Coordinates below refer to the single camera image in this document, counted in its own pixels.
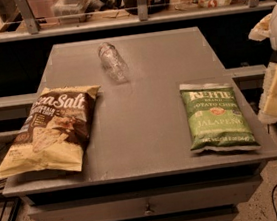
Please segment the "green jalapeno chip bag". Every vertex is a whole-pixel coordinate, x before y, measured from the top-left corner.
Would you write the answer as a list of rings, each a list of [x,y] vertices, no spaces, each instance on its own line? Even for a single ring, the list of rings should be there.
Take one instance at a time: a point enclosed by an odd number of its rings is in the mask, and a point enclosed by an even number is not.
[[[179,92],[192,135],[192,151],[255,151],[261,147],[230,84],[186,83],[179,86]]]

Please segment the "brown sea salt chip bag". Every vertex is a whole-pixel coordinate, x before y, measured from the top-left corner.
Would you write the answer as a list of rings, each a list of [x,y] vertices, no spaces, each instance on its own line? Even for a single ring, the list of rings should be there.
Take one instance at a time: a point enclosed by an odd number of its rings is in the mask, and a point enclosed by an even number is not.
[[[80,171],[99,90],[43,89],[0,164],[0,179],[45,169]]]

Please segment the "top grey drawer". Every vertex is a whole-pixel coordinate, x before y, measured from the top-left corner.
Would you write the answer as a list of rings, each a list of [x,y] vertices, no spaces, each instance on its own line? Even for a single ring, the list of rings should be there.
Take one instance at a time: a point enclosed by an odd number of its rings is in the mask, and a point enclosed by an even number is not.
[[[94,199],[32,206],[35,221],[121,221],[235,205],[250,199],[262,177],[168,187]]]

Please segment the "clear plastic water bottle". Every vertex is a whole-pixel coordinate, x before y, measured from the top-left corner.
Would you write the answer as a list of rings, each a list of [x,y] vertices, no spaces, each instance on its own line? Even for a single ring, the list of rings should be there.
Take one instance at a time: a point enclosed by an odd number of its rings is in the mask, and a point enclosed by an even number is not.
[[[109,78],[117,84],[128,83],[130,79],[128,66],[115,46],[108,42],[102,42],[98,46],[98,56],[102,68]]]

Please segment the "metal drawer knob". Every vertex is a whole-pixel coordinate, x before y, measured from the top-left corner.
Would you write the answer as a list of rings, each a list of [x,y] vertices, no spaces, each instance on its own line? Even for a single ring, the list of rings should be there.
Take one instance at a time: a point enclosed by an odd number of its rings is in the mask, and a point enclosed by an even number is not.
[[[146,204],[146,205],[145,205],[144,214],[145,214],[146,216],[152,216],[152,215],[154,214],[154,211],[150,208],[150,205],[149,205],[149,204]]]

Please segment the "clear plastic container on shelf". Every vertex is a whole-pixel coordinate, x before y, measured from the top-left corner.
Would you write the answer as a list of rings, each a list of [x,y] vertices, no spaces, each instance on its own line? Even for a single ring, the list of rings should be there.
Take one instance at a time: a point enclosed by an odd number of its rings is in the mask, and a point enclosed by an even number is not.
[[[51,9],[61,24],[76,24],[86,20],[89,3],[90,0],[58,0]]]

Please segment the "grey metal shelf rail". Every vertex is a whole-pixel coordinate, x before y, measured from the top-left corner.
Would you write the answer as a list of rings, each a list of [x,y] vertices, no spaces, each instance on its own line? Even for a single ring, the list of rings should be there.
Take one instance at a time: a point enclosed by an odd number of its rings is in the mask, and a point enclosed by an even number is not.
[[[231,14],[239,11],[272,9],[277,0],[232,0],[228,6],[176,10],[170,4],[157,13],[148,14],[146,0],[137,0],[138,14],[130,14],[119,8],[115,0],[90,0],[85,12],[86,20],[76,24],[61,24],[51,6],[58,0],[0,0],[0,42],[28,38],[44,38],[61,34],[85,33],[103,29],[142,25],[174,20],[199,18],[215,14]]]

